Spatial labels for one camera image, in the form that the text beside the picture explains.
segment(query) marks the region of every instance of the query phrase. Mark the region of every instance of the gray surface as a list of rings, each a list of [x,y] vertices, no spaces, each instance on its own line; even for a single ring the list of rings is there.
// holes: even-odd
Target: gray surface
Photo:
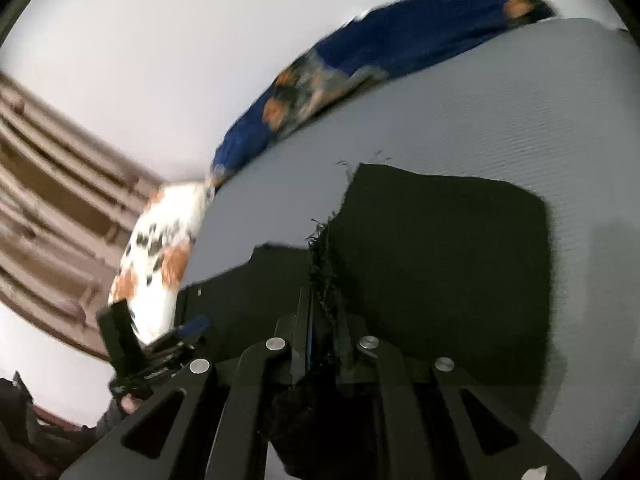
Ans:
[[[346,161],[513,182],[550,205],[552,350],[533,428],[585,480],[640,416],[640,54],[590,20],[512,31],[336,108],[216,196],[186,283],[303,246]]]

